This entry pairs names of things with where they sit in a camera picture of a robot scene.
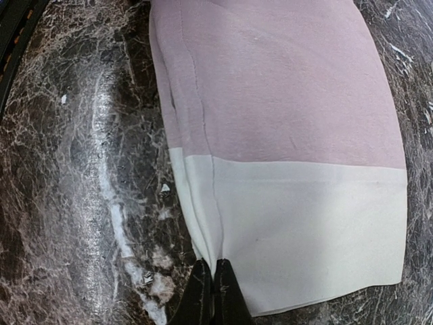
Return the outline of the pink and white underwear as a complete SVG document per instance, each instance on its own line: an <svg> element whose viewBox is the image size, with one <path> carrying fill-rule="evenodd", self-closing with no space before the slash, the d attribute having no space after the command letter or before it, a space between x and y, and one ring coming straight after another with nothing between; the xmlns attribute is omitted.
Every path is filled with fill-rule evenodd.
<svg viewBox="0 0 433 325"><path fill-rule="evenodd" d="M150 43L193 249L253 316L401 281L405 153L352 1L153 1Z"/></svg>

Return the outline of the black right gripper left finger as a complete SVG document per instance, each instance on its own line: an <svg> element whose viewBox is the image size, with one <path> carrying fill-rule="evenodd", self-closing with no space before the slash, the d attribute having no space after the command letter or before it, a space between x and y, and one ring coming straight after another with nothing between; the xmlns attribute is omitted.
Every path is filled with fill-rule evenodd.
<svg viewBox="0 0 433 325"><path fill-rule="evenodd" d="M212 274L204 259L197 260L169 325L211 325L213 316Z"/></svg>

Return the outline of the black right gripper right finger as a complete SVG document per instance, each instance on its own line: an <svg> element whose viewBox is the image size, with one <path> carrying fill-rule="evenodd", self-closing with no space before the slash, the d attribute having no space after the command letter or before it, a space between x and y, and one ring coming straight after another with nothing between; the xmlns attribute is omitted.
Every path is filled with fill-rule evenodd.
<svg viewBox="0 0 433 325"><path fill-rule="evenodd" d="M254 320L228 259L217 261L214 275L214 316L216 325L251 325Z"/></svg>

